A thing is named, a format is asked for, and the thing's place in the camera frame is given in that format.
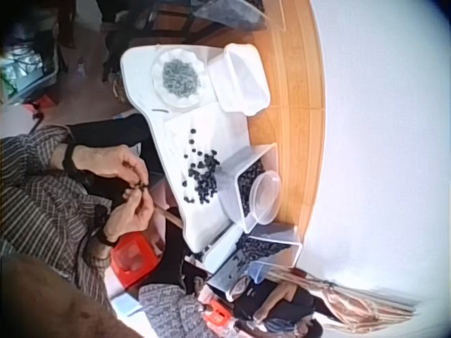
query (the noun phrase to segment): striped shirt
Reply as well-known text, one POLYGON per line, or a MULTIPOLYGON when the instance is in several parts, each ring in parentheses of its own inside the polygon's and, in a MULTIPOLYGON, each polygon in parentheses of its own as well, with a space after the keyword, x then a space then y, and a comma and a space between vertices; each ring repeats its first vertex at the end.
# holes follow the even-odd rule
POLYGON ((54 149, 67 136, 67 129, 50 126, 1 140, 0 256, 38 258, 111 310, 104 284, 109 259, 85 252, 95 207, 109 211, 111 202, 89 195, 64 172, 49 170, 54 149))

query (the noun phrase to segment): white plate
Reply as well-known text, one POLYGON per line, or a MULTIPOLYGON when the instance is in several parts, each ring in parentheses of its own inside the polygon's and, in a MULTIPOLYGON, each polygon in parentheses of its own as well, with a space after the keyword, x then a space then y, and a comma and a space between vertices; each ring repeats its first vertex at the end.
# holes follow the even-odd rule
POLYGON ((206 89, 207 76, 205 65, 196 57, 196 54, 180 48, 172 49, 161 54, 152 67, 152 78, 154 79, 155 92, 158 93, 164 102, 177 108, 191 107, 198 104, 202 100, 206 89), (175 94, 168 92, 163 85, 164 64, 177 59, 183 63, 190 63, 199 79, 197 91, 189 97, 177 97, 175 94))

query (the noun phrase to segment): white table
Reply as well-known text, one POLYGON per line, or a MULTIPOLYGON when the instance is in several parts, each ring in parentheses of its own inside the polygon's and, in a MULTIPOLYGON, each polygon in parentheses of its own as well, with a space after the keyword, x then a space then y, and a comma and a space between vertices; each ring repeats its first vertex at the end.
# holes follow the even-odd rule
POLYGON ((222 53, 222 49, 205 46, 156 45, 142 46, 127 50, 121 59, 123 81, 132 105, 144 115, 154 138, 167 180, 179 205, 184 222, 184 236, 194 252, 201 251, 231 221, 223 212, 218 195, 210 204, 187 204, 183 197, 187 189, 182 181, 187 177, 187 169, 194 156, 190 152, 189 130, 195 128, 196 144, 199 150, 215 149, 219 161, 225 160, 244 146, 249 145, 247 119, 241 113, 225 113, 208 79, 208 86, 202 101, 188 109, 168 106, 154 91, 151 71, 154 61, 165 51, 182 48, 194 52, 207 65, 208 60, 222 53), (155 110, 167 110, 169 113, 155 110))

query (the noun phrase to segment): hand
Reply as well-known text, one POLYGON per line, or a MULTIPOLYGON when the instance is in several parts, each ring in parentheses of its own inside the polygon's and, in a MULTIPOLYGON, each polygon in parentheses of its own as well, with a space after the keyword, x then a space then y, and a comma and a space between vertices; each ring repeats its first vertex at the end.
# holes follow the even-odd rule
POLYGON ((110 242, 128 232, 143 231, 147 229, 150 218, 154 213, 154 202, 149 190, 134 189, 127 202, 114 209, 105 224, 105 237, 110 242))
POLYGON ((124 145, 109 148, 76 146, 73 162, 78 170, 88 170, 102 177, 119 177, 131 187, 140 182, 149 184, 144 161, 124 145))

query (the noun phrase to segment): clear plastic lid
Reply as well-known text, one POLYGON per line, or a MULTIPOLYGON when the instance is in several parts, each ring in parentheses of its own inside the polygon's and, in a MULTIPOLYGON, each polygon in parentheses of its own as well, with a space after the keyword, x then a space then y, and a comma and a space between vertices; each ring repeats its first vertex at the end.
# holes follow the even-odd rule
POLYGON ((269 170, 254 181, 249 195, 249 208, 259 224, 271 223, 280 208, 280 177, 269 170))

